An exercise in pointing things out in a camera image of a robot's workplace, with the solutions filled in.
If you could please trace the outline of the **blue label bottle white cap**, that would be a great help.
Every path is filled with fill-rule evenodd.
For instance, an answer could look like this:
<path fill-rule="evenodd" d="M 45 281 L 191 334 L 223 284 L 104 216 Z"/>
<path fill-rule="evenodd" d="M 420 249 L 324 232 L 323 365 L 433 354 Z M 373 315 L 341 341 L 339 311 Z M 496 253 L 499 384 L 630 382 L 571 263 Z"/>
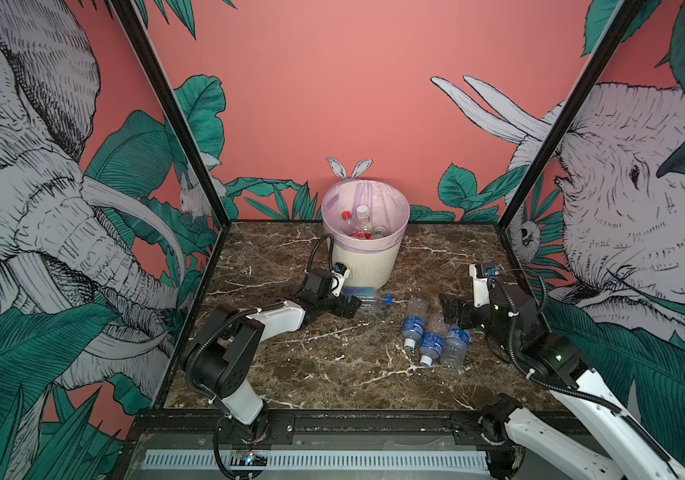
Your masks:
<path fill-rule="evenodd" d="M 401 329 L 406 350 L 414 351 L 425 334 L 428 312 L 429 304 L 423 298 L 414 297 L 409 302 Z"/>

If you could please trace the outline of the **crushed clear plastic bottle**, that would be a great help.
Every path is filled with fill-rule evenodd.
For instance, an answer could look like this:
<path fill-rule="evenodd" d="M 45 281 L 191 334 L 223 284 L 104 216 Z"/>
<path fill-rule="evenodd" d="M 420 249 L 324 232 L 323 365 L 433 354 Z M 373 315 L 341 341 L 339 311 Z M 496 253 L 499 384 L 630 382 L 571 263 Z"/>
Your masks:
<path fill-rule="evenodd" d="M 471 343 L 472 334 L 469 330 L 460 328 L 458 324 L 451 325 L 445 337 L 442 364 L 450 368 L 462 368 Z"/>

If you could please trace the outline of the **red label cola bottle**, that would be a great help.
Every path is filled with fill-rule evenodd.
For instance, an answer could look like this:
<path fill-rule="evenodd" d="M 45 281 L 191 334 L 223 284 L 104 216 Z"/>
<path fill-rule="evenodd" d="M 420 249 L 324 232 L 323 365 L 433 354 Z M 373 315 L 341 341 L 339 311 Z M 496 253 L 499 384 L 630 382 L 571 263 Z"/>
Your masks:
<path fill-rule="evenodd" d="M 357 238 L 360 230 L 352 212 L 342 212 L 342 214 L 340 214 L 340 220 L 342 220 L 342 227 L 340 228 L 342 229 L 342 232 L 344 232 L 346 236 Z"/>

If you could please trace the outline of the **red green label clear bottle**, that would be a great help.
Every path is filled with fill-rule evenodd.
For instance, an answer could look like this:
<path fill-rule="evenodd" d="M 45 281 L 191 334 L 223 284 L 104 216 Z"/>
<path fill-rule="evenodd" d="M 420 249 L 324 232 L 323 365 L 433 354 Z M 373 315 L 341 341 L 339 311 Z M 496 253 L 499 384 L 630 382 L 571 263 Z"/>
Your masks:
<path fill-rule="evenodd" d="M 359 205 L 356 208 L 357 233 L 361 239 L 371 239 L 373 234 L 371 210 L 368 205 Z"/>

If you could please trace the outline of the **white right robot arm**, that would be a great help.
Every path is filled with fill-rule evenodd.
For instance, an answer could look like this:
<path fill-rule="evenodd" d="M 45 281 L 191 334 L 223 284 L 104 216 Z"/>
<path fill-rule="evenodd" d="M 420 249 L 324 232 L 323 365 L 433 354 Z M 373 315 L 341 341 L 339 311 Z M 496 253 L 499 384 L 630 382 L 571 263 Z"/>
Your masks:
<path fill-rule="evenodd" d="M 685 466 L 616 398 L 583 352 L 552 330 L 544 316 L 548 298 L 489 277 L 476 280 L 471 296 L 443 294 L 440 304 L 446 324 L 482 330 L 490 350 L 566 406 L 604 453 L 572 440 L 505 394 L 478 414 L 475 429 L 484 442 L 533 452 L 573 479 L 685 479 Z"/>

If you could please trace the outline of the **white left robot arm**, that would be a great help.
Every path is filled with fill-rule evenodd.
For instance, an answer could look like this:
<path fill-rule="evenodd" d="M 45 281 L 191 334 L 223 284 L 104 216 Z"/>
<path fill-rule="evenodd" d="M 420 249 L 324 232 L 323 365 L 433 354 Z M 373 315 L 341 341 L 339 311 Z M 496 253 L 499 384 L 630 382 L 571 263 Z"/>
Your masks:
<path fill-rule="evenodd" d="M 260 344 L 301 330 L 324 314 L 352 319 L 362 305 L 357 296 L 294 298 L 250 309 L 218 306 L 182 354 L 188 390 L 216 404 L 230 419 L 248 427 L 262 423 L 266 404 L 248 372 Z"/>

